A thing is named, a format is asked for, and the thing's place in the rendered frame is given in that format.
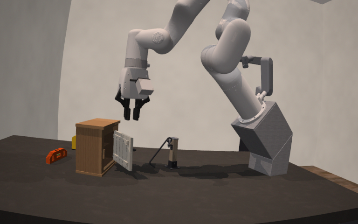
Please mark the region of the small brown wooden cabinet with white door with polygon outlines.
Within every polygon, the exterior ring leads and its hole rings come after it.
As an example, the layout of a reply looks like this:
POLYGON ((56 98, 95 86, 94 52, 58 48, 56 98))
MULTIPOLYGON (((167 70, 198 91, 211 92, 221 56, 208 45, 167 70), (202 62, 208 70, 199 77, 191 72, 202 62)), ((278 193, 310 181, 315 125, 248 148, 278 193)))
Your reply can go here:
POLYGON ((116 163, 132 171, 133 137, 118 131, 120 120, 76 123, 76 173, 103 177, 116 163))

